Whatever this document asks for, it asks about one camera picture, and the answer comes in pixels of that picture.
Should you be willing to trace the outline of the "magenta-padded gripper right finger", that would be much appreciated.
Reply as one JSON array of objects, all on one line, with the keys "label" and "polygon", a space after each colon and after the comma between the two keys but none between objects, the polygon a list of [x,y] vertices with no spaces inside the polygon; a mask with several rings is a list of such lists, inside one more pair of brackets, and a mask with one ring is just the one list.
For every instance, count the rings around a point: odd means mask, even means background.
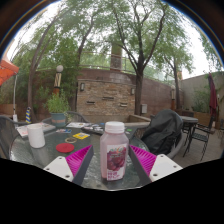
[{"label": "magenta-padded gripper right finger", "polygon": [[154,155],[137,146],[129,146],[129,156],[143,186],[182,169],[164,154]]}]

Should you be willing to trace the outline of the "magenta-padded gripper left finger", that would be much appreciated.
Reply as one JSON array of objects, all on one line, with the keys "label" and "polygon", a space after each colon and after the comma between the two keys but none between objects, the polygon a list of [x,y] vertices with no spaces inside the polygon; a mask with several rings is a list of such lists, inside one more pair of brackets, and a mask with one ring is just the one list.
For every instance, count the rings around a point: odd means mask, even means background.
[{"label": "magenta-padded gripper left finger", "polygon": [[58,156],[44,170],[81,186],[93,154],[89,145],[67,157]]}]

